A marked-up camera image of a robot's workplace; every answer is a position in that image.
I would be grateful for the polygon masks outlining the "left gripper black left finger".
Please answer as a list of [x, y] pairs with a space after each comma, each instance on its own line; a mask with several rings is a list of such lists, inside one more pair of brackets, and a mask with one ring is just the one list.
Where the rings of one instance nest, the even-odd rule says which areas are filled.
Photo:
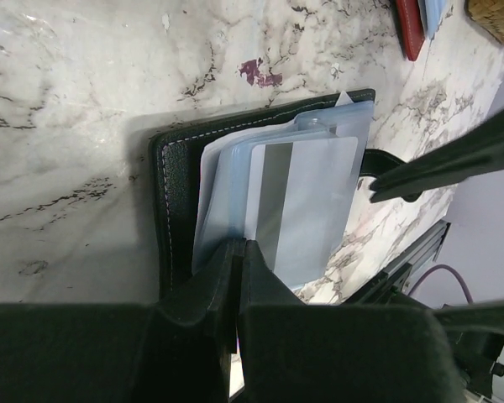
[[151, 305], [0, 304], [0, 402], [225, 402], [234, 241]]

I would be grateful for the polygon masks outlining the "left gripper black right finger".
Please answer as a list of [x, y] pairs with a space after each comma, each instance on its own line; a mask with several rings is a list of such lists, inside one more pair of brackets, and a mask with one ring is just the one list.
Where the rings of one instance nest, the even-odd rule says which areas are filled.
[[308, 305], [246, 244], [242, 402], [462, 402], [446, 334], [415, 306]]

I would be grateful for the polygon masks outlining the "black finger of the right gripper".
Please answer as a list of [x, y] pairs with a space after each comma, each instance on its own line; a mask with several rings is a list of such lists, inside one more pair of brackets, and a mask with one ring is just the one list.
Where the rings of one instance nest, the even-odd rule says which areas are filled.
[[504, 336], [504, 300], [445, 307], [434, 310], [433, 315], [448, 331], [493, 332]]
[[424, 191], [499, 170], [504, 170], [504, 108], [464, 136], [379, 175], [370, 185], [370, 201], [413, 202]]

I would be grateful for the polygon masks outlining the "red card holder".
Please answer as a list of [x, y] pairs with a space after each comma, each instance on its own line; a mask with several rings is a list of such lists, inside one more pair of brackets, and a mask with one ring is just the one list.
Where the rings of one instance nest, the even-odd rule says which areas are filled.
[[444, 0], [396, 0], [395, 8], [401, 29], [402, 50], [406, 58], [416, 61], [426, 39], [433, 39], [443, 17]]

